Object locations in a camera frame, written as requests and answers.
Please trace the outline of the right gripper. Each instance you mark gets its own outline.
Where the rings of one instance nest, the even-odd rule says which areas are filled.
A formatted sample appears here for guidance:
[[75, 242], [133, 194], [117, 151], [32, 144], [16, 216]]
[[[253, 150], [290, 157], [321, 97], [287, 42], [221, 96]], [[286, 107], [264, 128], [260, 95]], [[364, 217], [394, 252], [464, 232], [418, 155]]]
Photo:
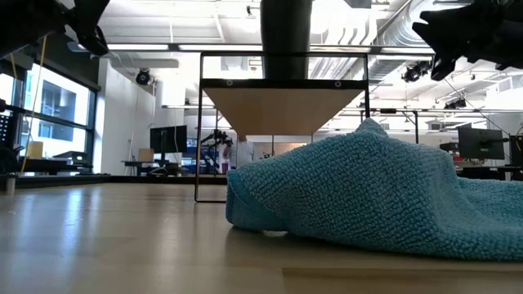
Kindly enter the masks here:
[[429, 47], [463, 47], [434, 48], [434, 81], [451, 74], [463, 56], [470, 63], [493, 62], [497, 70], [523, 69], [523, 0], [474, 0], [465, 7], [422, 11], [412, 29]]

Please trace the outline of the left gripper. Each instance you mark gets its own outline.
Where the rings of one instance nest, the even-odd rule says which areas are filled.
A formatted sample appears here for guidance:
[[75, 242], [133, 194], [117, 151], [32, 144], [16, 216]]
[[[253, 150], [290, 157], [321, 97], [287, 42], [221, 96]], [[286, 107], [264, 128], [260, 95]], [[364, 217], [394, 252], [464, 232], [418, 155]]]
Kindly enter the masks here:
[[[74, 0], [69, 26], [78, 43], [96, 56], [109, 52], [98, 25], [110, 0]], [[68, 8], [57, 0], [0, 0], [0, 58], [50, 33], [65, 31]]]

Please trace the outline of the black computer monitor on arm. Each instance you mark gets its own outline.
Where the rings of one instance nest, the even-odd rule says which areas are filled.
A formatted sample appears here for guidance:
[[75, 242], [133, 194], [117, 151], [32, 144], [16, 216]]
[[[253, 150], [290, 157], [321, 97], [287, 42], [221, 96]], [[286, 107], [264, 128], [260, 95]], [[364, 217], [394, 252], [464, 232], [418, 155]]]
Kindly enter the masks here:
[[458, 128], [458, 151], [462, 158], [505, 159], [503, 132], [470, 127]]

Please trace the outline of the black ceiling spotlight cluster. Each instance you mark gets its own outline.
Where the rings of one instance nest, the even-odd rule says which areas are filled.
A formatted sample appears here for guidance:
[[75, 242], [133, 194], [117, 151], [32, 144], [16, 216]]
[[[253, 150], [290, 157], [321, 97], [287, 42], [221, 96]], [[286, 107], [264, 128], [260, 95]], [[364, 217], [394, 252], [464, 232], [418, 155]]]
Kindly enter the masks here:
[[405, 82], [416, 82], [431, 70], [430, 61], [417, 61], [406, 67], [405, 72], [401, 75], [401, 79]]

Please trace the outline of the round ceiling-hung black device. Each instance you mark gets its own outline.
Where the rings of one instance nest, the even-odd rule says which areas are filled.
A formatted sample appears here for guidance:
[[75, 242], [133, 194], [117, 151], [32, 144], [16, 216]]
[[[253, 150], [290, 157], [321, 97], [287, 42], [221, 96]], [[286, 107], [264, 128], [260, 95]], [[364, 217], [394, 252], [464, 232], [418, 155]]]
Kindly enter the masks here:
[[136, 83], [141, 86], [150, 85], [153, 81], [148, 68], [140, 68], [136, 75]]

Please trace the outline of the black computer monitor on stand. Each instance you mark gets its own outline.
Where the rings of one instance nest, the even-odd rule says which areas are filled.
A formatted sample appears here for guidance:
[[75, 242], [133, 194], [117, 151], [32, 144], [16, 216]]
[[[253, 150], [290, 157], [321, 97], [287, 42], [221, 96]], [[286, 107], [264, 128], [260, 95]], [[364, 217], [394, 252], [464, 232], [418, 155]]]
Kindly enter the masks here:
[[151, 128], [150, 148], [160, 154], [162, 160], [166, 154], [174, 154], [175, 162], [180, 162], [179, 154], [187, 151], [187, 126]]

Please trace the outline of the window-side desk with equipment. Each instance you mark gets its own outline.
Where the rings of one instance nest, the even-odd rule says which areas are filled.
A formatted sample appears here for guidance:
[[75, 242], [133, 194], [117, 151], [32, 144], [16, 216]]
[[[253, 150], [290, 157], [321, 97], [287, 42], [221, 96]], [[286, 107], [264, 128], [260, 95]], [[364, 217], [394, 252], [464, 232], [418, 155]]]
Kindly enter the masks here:
[[92, 171], [92, 165], [87, 153], [79, 151], [66, 151], [51, 157], [44, 157], [44, 144], [41, 141], [30, 141], [25, 150], [25, 156], [18, 157], [19, 172], [43, 173], [57, 176], [61, 172], [87, 172]]

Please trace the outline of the dark background desk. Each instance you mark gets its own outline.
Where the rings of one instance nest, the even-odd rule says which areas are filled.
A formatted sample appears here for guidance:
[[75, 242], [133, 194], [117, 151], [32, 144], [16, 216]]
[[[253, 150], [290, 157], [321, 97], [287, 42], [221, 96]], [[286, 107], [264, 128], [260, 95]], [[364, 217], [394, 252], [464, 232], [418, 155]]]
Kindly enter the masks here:
[[132, 176], [168, 177], [179, 176], [182, 169], [177, 163], [156, 160], [153, 162], [123, 161], [125, 167], [130, 167]]

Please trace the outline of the blue microfibre towel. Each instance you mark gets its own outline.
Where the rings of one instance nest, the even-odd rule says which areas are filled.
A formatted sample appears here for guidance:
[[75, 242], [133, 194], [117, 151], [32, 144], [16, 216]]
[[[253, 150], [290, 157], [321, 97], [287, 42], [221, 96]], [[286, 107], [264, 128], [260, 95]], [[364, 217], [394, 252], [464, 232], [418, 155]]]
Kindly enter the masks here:
[[372, 119], [227, 175], [226, 219], [367, 250], [523, 261], [523, 182], [458, 176]]

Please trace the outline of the person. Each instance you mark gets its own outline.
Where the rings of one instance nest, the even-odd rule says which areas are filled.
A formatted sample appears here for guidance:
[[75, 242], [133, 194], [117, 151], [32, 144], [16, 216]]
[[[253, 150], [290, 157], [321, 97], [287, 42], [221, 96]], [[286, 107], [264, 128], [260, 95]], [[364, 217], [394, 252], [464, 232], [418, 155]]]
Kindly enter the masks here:
[[236, 144], [224, 148], [223, 158], [232, 169], [240, 168], [254, 161], [254, 145], [246, 136], [237, 135]]

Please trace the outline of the long ceiling light rail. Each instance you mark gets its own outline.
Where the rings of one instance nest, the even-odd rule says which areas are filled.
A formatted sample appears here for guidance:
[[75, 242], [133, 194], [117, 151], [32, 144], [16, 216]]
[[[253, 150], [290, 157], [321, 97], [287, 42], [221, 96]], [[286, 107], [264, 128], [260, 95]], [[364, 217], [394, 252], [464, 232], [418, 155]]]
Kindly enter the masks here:
[[427, 46], [402, 47], [402, 46], [364, 46], [364, 45], [310, 45], [308, 51], [292, 51], [281, 49], [269, 51], [261, 44], [232, 44], [232, 43], [110, 43], [109, 52], [185, 52], [185, 53], [218, 53], [233, 54], [370, 54], [370, 55], [395, 55], [395, 56], [430, 56], [435, 52]]

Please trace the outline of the small metal cylinder post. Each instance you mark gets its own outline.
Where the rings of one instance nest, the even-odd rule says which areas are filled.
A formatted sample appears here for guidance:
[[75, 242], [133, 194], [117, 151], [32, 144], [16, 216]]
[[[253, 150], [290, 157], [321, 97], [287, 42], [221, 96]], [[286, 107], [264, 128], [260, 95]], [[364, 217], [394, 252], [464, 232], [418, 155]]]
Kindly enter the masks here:
[[0, 195], [13, 195], [16, 189], [17, 179], [18, 175], [16, 174], [0, 174]]

